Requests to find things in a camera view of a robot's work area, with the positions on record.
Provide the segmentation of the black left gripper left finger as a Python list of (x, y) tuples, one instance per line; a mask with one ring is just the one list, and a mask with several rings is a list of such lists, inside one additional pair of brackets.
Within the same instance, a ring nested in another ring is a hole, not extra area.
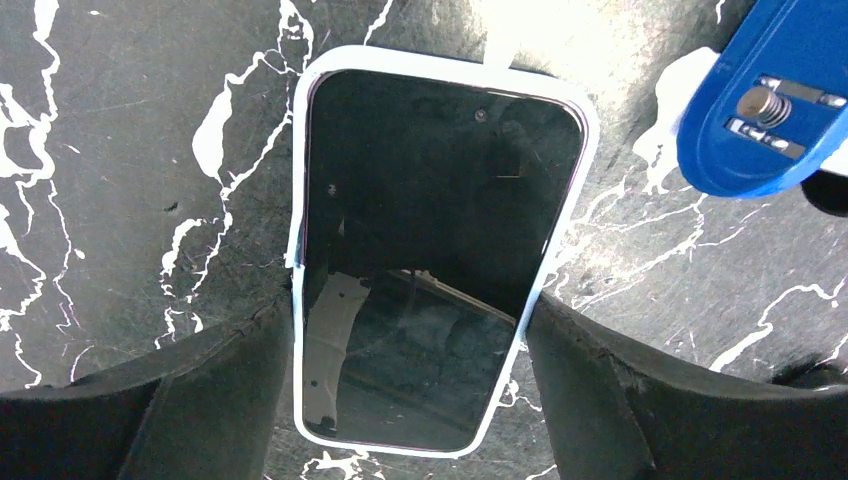
[(289, 297), (66, 386), (1, 396), (5, 479), (259, 479)]

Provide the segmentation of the phone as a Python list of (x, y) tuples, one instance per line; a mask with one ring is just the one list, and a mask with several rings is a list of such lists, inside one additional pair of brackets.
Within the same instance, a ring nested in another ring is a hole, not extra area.
[(482, 442), (599, 144), (541, 72), (333, 48), (293, 97), (293, 418), (333, 448)]

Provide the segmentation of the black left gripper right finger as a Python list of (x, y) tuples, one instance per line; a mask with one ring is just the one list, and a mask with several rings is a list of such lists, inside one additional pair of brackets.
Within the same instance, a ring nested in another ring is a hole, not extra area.
[(563, 479), (843, 479), (847, 372), (717, 373), (542, 295), (526, 340)]

